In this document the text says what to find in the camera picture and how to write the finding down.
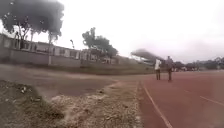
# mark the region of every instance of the sky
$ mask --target sky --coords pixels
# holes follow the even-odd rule
[[[65,10],[57,45],[72,47],[72,39],[83,49],[82,33],[96,27],[123,56],[144,48],[183,62],[224,57],[223,0],[60,1]]]

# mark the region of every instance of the window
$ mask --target window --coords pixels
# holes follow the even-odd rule
[[[59,53],[60,53],[60,55],[64,55],[65,54],[65,49],[60,49]]]
[[[70,51],[70,57],[76,57],[76,51]]]

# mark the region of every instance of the red running track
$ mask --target red running track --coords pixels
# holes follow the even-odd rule
[[[224,71],[181,72],[141,81],[145,128],[224,128]]]

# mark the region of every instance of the dry grass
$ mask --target dry grass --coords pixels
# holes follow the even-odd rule
[[[0,128],[55,128],[64,115],[30,86],[0,81]]]
[[[65,118],[66,128],[140,128],[136,86],[118,83],[84,97],[58,96],[52,100]]]

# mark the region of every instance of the pedestrian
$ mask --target pedestrian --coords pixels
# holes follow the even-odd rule
[[[166,66],[167,66],[167,72],[168,72],[168,81],[172,81],[172,68],[173,68],[173,60],[170,58],[170,56],[167,57],[166,60]]]
[[[157,80],[160,80],[160,65],[161,65],[161,61],[159,59],[156,59],[155,71],[156,71]]]

